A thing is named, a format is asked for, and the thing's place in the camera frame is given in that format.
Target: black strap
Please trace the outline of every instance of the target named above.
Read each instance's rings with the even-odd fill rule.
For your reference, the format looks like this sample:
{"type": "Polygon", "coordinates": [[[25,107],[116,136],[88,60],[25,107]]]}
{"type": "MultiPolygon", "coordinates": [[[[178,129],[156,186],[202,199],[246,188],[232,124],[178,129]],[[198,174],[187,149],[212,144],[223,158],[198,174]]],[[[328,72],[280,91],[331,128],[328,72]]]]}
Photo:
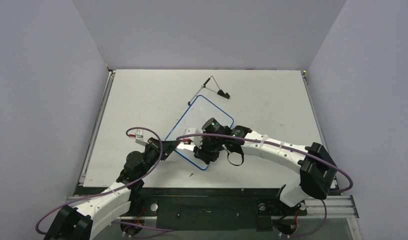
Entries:
{"type": "Polygon", "coordinates": [[[232,164],[232,165],[234,165],[234,166],[237,166],[237,167],[239,167],[239,166],[241,166],[242,164],[243,164],[243,162],[244,162],[244,154],[241,154],[241,156],[242,156],[242,162],[241,162],[241,164],[234,164],[234,163],[232,163],[230,160],[229,160],[229,153],[227,153],[227,160],[229,161],[229,163],[230,164],[232,164]]]}

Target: wall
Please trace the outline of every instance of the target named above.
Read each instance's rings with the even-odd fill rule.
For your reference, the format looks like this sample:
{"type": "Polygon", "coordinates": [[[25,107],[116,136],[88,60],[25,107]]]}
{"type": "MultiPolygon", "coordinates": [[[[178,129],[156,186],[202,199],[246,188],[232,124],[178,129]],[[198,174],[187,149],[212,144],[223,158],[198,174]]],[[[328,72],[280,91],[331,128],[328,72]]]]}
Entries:
{"type": "Polygon", "coordinates": [[[113,69],[307,69],[345,0],[73,0],[113,69]]]}
{"type": "Polygon", "coordinates": [[[0,1],[0,240],[73,192],[107,77],[71,1],[0,1]]]}
{"type": "Polygon", "coordinates": [[[363,236],[408,239],[408,0],[348,0],[308,82],[363,236]]]}

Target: purple cable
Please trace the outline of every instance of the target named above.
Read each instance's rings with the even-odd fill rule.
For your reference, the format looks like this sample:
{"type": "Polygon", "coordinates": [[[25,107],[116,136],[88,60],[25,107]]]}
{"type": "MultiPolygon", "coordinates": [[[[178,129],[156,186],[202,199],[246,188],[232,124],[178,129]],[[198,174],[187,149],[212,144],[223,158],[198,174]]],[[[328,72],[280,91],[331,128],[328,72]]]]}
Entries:
{"type": "Polygon", "coordinates": [[[137,227],[137,228],[143,228],[143,229],[149,229],[149,230],[154,230],[154,231],[160,231],[159,233],[148,235],[148,236],[132,236],[135,239],[147,239],[147,238],[152,238],[155,236],[159,236],[161,234],[169,233],[172,232],[173,230],[171,229],[162,229],[162,228],[156,228],[156,227],[150,227],[150,226],[144,226],[144,225],[138,225],[134,224],[131,222],[126,222],[126,221],[112,221],[113,224],[124,224],[128,225],[127,227],[124,228],[123,232],[126,232],[128,227],[137,227]]]}
{"type": "MultiPolygon", "coordinates": [[[[208,136],[208,137],[218,137],[218,138],[225,138],[225,139],[235,139],[235,140],[241,140],[241,141],[248,141],[248,142],[252,142],[252,143],[260,143],[260,142],[261,142],[260,140],[255,140],[255,139],[242,138],[242,137],[238,137],[238,136],[229,136],[229,135],[215,134],[215,133],[194,133],[194,134],[188,134],[188,135],[178,136],[178,137],[176,138],[176,140],[179,141],[180,139],[185,139],[185,138],[190,138],[190,137],[197,137],[197,136],[208,136]]],[[[278,148],[281,147],[280,144],[275,143],[275,142],[264,141],[264,143],[265,143],[265,144],[272,145],[272,146],[275,146],[275,147],[278,147],[278,148]]],[[[340,189],[340,190],[334,190],[334,191],[332,191],[332,192],[334,192],[334,193],[342,193],[342,192],[345,192],[345,191],[350,190],[350,189],[352,188],[352,186],[354,185],[354,183],[353,183],[351,177],[350,177],[346,172],[344,172],[342,169],[338,168],[337,166],[332,165],[332,164],[326,162],[325,160],[323,160],[323,159],[321,159],[321,158],[319,158],[319,157],[317,157],[317,156],[314,156],[314,155],[312,155],[312,154],[309,154],[308,152],[304,152],[304,151],[301,151],[301,150],[299,150],[299,149],[295,149],[295,148],[293,148],[293,147],[289,147],[289,146],[284,146],[284,145],[283,145],[281,148],[286,149],[286,150],[290,150],[290,151],[293,151],[293,152],[297,152],[297,153],[302,154],[302,155],[305,155],[305,156],[307,156],[307,157],[309,157],[309,158],[312,158],[312,159],[314,159],[314,160],[316,160],[316,161],[318,161],[318,162],[320,162],[320,163],[322,163],[322,164],[324,164],[324,165],[326,165],[326,166],[328,166],[328,167],[330,167],[330,168],[336,170],[337,172],[340,172],[342,175],[344,175],[344,176],[347,178],[347,180],[349,181],[349,186],[346,187],[346,188],[340,189]]]]}
{"type": "Polygon", "coordinates": [[[158,163],[160,162],[160,160],[161,160],[161,158],[162,158],[162,156],[163,156],[163,142],[162,142],[160,136],[158,136],[158,134],[157,134],[156,132],[150,130],[149,128],[145,128],[145,127],[131,127],[131,128],[129,128],[129,129],[127,129],[126,135],[129,137],[128,132],[131,131],[131,130],[135,130],[135,129],[142,129],[142,130],[149,131],[149,132],[153,133],[153,134],[158,138],[158,141],[159,141],[159,143],[160,143],[160,150],[161,150],[161,151],[160,151],[160,155],[158,156],[158,160],[155,162],[154,166],[153,166],[145,175],[141,176],[140,178],[138,178],[138,179],[134,180],[133,182],[130,182],[130,183],[124,185],[124,186],[121,186],[121,187],[119,187],[119,188],[116,188],[116,189],[114,189],[114,190],[112,190],[112,191],[107,191],[107,192],[103,192],[103,193],[98,193],[98,194],[95,194],[95,195],[83,196],[83,197],[81,197],[81,198],[78,198],[78,199],[75,199],[75,200],[66,202],[66,203],[64,203],[64,204],[61,204],[61,205],[55,207],[54,209],[52,209],[52,210],[50,210],[49,212],[47,212],[47,213],[46,213],[42,218],[40,218],[39,221],[36,223],[36,232],[37,232],[38,234],[46,235],[46,232],[44,232],[44,231],[42,231],[42,230],[39,229],[40,223],[43,221],[43,219],[45,219],[45,218],[46,218],[47,216],[49,216],[51,213],[53,213],[53,212],[55,212],[56,210],[62,208],[63,206],[70,205],[70,204],[76,203],[76,202],[78,202],[78,201],[86,200],[86,199],[91,199],[91,198],[95,198],[95,197],[101,197],[101,196],[105,196],[105,195],[108,195],[108,194],[112,194],[113,192],[119,191],[119,190],[121,190],[121,189],[123,189],[123,188],[126,188],[126,187],[128,187],[128,186],[130,186],[130,185],[133,185],[133,184],[137,183],[138,181],[140,181],[141,179],[143,179],[144,177],[146,177],[147,175],[149,175],[149,174],[157,167],[158,163]]]}
{"type": "Polygon", "coordinates": [[[301,234],[297,234],[297,235],[286,235],[286,234],[284,234],[284,233],[281,233],[281,232],[279,231],[279,229],[276,228],[276,226],[275,226],[274,228],[275,228],[278,232],[280,232],[280,233],[282,234],[282,236],[284,236],[284,237],[288,237],[288,236],[289,236],[290,238],[305,237],[305,236],[312,235],[312,234],[316,233],[316,232],[319,231],[319,230],[323,227],[323,225],[326,223],[326,218],[327,218],[326,204],[324,203],[323,200],[321,200],[321,201],[322,201],[323,207],[324,207],[324,218],[323,218],[323,222],[322,222],[316,229],[314,229],[313,231],[306,232],[306,233],[301,233],[301,234]]]}

